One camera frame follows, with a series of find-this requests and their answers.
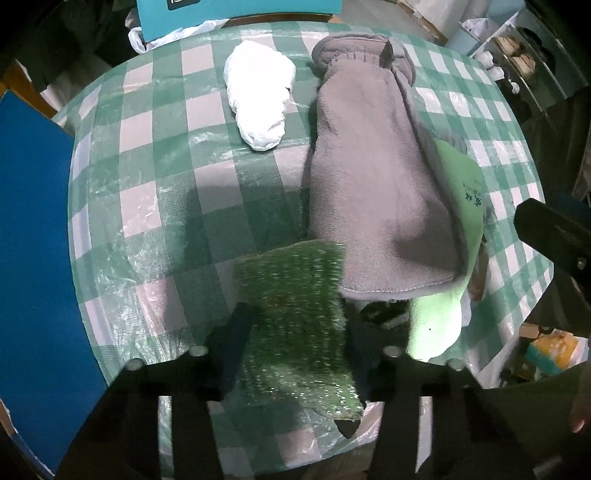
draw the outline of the light green cloth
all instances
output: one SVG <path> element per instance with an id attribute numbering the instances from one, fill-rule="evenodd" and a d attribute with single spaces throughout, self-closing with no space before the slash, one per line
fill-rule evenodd
<path id="1" fill-rule="evenodd" d="M 468 247 L 466 278 L 451 290 L 418 297 L 409 307 L 410 338 L 408 354 L 427 361 L 452 346 L 462 329 L 460 299 L 474 269 L 482 239 L 482 173 L 478 164 L 448 143 L 435 139 L 437 151 L 459 204 Z"/>

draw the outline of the black fabric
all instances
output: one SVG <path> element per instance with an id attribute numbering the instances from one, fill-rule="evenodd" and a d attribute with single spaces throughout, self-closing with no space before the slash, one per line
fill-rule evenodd
<path id="1" fill-rule="evenodd" d="M 581 200 L 589 191 L 589 186 L 577 184 L 577 179 L 585 171 L 591 179 L 590 125 L 588 86 L 521 124 L 545 196 L 574 192 Z"/>
<path id="2" fill-rule="evenodd" d="M 68 0 L 39 23 L 17 53 L 36 91 L 84 53 L 94 52 L 113 67 L 136 55 L 125 26 L 127 11 L 112 8 L 113 0 Z"/>

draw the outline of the plastic sheet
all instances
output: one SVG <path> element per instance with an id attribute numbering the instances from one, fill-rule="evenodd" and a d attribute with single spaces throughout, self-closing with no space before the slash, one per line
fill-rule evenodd
<path id="1" fill-rule="evenodd" d="M 237 258 L 306 239 L 307 162 L 319 84 L 310 51 L 330 32 L 348 30 L 370 29 L 284 22 L 184 38 L 107 72 L 56 116 L 76 134 L 70 259 L 88 338 L 108 382 L 131 358 L 176 358 L 225 322 L 238 298 Z M 479 372 L 514 337 L 551 280 L 551 264 L 523 245 L 512 226 L 515 205 L 542 198 L 541 187 L 519 125 L 480 65 L 396 36 L 416 66 L 422 120 L 433 131 L 443 126 L 464 138 L 468 155 L 483 169 L 485 292 L 458 342 L 432 360 L 462 358 Z M 228 55 L 243 39 L 273 46 L 296 66 L 285 136 L 264 153 L 242 141 L 222 77 Z M 455 79 L 466 86 L 461 95 Z M 228 475 L 315 462 L 377 434 L 375 407 L 366 409 L 362 426 L 347 440 L 333 420 L 309 408 L 248 403 L 237 389 L 210 405 Z M 172 477 L 167 399 L 160 419 L 163 464 Z"/>

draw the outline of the white cloth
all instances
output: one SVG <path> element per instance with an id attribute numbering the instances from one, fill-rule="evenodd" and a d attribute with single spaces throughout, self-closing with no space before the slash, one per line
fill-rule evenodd
<path id="1" fill-rule="evenodd" d="M 243 140 L 253 150 L 275 147 L 285 135 L 285 104 L 296 66 L 283 53 L 245 40 L 226 60 L 228 103 Z"/>

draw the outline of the teal box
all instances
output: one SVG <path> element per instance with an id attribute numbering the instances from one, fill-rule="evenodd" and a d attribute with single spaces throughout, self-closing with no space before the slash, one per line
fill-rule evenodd
<path id="1" fill-rule="evenodd" d="M 137 0 L 146 42 L 206 20 L 278 12 L 339 14 L 342 0 Z"/>

